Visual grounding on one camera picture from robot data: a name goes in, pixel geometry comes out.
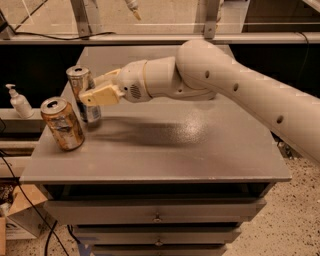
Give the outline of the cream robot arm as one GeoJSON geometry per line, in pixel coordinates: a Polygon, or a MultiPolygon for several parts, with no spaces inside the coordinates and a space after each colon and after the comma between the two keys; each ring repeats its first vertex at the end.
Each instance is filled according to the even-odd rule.
{"type": "Polygon", "coordinates": [[[182,44],[176,55],[131,62],[94,79],[82,90],[87,106],[132,103],[156,97],[202,101],[221,94],[248,112],[292,148],[320,163],[320,100],[251,70],[205,40],[182,44]]]}

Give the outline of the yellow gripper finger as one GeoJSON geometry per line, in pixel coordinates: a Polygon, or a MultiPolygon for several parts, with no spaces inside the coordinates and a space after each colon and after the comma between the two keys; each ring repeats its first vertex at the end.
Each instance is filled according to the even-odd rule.
{"type": "Polygon", "coordinates": [[[120,69],[115,69],[94,78],[93,81],[95,83],[95,86],[100,86],[103,83],[115,85],[117,82],[117,77],[119,73],[120,73],[120,69]]]}
{"type": "Polygon", "coordinates": [[[115,105],[123,96],[119,87],[112,84],[102,84],[79,94],[80,101],[86,106],[115,105]]]}

